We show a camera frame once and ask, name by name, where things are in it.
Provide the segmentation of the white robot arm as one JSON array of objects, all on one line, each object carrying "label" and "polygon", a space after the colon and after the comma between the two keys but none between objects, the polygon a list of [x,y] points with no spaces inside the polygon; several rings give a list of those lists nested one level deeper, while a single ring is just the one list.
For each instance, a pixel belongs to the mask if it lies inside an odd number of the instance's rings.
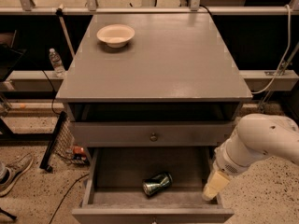
[{"label": "white robot arm", "polygon": [[203,188],[206,201],[214,199],[231,176],[246,172],[256,161],[276,156],[299,164],[299,130],[290,118],[249,114],[236,124],[231,136],[214,150],[215,159]]}]

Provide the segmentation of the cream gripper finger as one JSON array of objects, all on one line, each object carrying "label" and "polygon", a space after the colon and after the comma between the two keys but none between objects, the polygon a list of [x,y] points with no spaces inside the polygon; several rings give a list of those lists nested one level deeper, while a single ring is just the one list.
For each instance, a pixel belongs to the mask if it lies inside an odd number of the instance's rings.
[{"label": "cream gripper finger", "polygon": [[222,171],[213,170],[203,188],[202,197],[206,201],[214,199],[230,182],[230,177]]}]

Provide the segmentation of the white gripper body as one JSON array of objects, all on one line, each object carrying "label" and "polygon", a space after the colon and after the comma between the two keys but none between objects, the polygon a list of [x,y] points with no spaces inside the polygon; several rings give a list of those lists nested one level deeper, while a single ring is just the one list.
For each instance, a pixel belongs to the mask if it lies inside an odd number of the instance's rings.
[{"label": "white gripper body", "polygon": [[249,168],[249,151],[238,137],[227,139],[214,152],[214,168],[227,175],[240,175]]}]

